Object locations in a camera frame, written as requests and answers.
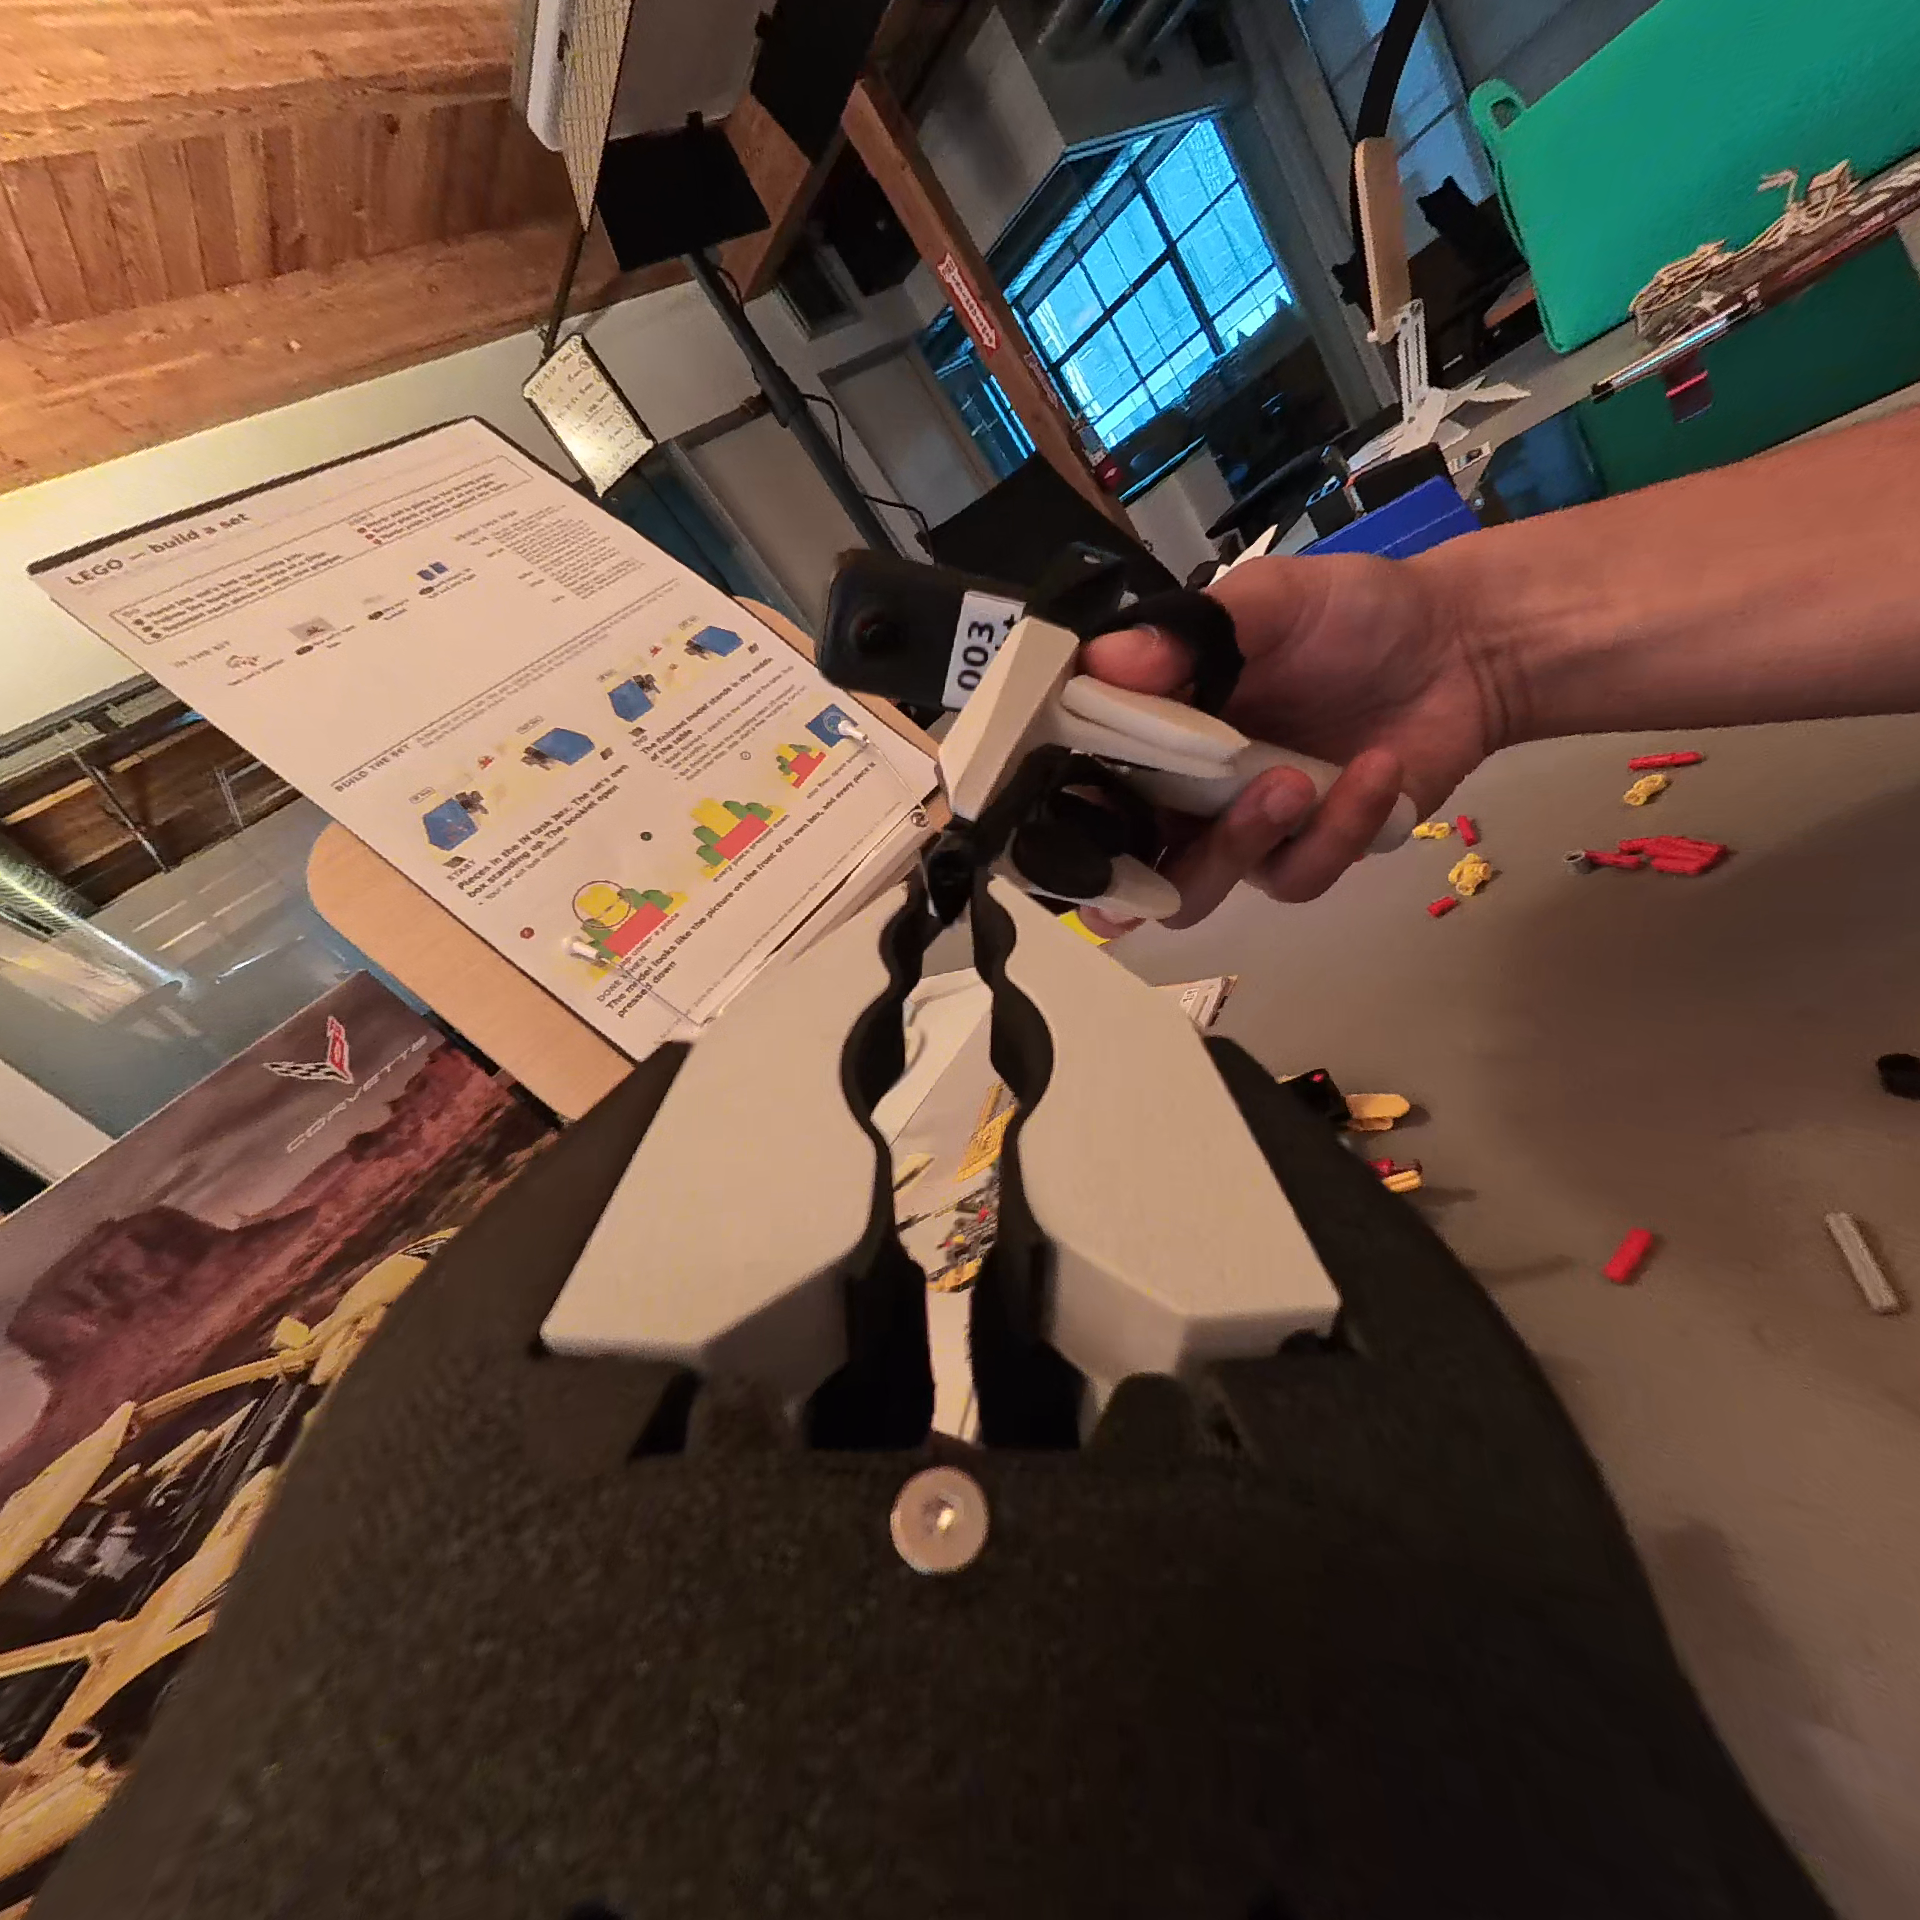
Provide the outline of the blue storage bin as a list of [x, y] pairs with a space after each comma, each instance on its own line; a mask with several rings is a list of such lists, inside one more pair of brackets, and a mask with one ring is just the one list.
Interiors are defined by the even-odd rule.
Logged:
[[1443, 474], [1310, 541], [1300, 557], [1410, 561], [1477, 530], [1482, 530], [1477, 510]]

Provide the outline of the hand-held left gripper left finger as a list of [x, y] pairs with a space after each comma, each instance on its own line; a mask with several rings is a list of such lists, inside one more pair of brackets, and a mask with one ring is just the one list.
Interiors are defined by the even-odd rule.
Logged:
[[761, 974], [690, 1044], [540, 1328], [561, 1358], [835, 1374], [894, 1229], [873, 1122], [906, 1074], [921, 886]]

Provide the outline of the small whiteboard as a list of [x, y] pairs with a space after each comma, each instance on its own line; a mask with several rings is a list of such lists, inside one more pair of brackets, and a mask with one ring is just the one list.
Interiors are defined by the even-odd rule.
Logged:
[[659, 445], [580, 332], [555, 346], [520, 392], [595, 497], [621, 484]]

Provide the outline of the person's right hand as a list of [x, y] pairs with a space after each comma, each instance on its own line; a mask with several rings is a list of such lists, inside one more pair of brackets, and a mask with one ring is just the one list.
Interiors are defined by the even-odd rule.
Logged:
[[1270, 768], [1208, 822], [1172, 819], [1166, 928], [1193, 928], [1236, 886], [1283, 906], [1324, 897], [1370, 857], [1402, 801], [1425, 819], [1500, 747], [1500, 698], [1433, 578], [1364, 556], [1253, 561], [1208, 600], [1241, 673], [1224, 706], [1253, 740], [1336, 766], [1324, 796]]

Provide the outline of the yellow toy brick car model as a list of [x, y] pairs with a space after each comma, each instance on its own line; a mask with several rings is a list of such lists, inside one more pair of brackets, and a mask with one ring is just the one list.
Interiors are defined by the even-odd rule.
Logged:
[[1288, 1074], [1281, 1086], [1341, 1138], [1389, 1194], [1425, 1188], [1419, 1162], [1392, 1158], [1381, 1141], [1410, 1117], [1410, 1101], [1392, 1093], [1341, 1093], [1329, 1070]]

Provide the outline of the scattered small toy brick pieces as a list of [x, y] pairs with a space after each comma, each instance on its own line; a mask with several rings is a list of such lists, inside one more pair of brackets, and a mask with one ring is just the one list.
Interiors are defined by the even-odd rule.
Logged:
[[[1621, 806], [1643, 812], [1673, 790], [1675, 777], [1704, 766], [1707, 755], [1696, 747], [1638, 752], [1627, 758], [1629, 784]], [[1425, 904], [1428, 921], [1443, 921], [1460, 906], [1483, 897], [1502, 878], [1502, 868], [1483, 852], [1475, 817], [1417, 819], [1408, 838], [1416, 846], [1441, 846], [1451, 852], [1443, 892]], [[1732, 850], [1721, 838], [1691, 832], [1629, 832], [1613, 844], [1574, 846], [1557, 857], [1557, 866], [1573, 878], [1598, 874], [1658, 874], [1666, 878], [1706, 878], [1721, 868]]]

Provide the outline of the toy car set box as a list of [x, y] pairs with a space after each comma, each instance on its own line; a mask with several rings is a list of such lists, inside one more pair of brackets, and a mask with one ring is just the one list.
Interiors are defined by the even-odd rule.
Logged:
[[555, 1132], [360, 974], [4, 1221], [4, 1915], [130, 1773], [348, 1364]]

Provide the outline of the printed instruction sheet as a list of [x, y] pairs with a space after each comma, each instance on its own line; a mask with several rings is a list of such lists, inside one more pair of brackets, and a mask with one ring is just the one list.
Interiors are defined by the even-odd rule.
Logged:
[[30, 578], [635, 1061], [929, 838], [921, 745], [491, 422]]

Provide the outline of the open instruction booklet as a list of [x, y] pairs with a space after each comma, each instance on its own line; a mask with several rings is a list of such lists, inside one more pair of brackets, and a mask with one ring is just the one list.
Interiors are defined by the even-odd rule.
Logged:
[[998, 1228], [1018, 1105], [993, 1067], [993, 994], [971, 970], [924, 981], [904, 1012], [904, 1081], [877, 1105], [901, 1246], [929, 1285], [933, 1426], [977, 1437], [970, 1293]]

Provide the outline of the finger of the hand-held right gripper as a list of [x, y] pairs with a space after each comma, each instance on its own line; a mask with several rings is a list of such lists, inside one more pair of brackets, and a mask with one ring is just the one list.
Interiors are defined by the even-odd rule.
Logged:
[[937, 752], [948, 817], [977, 825], [1027, 752], [1050, 742], [1050, 712], [1073, 680], [1081, 640], [1040, 618], [1020, 619]]

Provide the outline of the large paned window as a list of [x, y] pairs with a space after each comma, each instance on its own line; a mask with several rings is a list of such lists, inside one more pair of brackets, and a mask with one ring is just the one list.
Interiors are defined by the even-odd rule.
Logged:
[[1024, 336], [1104, 451], [1184, 404], [1300, 305], [1216, 117], [1065, 161], [1067, 211], [1003, 283]]

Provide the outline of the grey hanging heater unit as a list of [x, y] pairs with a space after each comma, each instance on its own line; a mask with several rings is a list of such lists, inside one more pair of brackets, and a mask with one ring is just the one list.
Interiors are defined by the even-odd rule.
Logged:
[[512, 106], [564, 163], [580, 226], [618, 138], [725, 121], [761, 48], [763, 3], [524, 3]]

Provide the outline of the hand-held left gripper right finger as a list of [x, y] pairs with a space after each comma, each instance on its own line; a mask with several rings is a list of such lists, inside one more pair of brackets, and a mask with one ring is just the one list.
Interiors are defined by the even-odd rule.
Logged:
[[1096, 1388], [1330, 1336], [1340, 1299], [1204, 1033], [1003, 878], [971, 908], [1018, 1117], [998, 1246], [1040, 1256], [1040, 1336]]

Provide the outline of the person's right forearm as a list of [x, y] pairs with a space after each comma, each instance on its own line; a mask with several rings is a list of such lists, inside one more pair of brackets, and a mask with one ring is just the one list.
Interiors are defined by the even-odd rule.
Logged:
[[1513, 747], [1917, 712], [1917, 414], [1432, 556]]

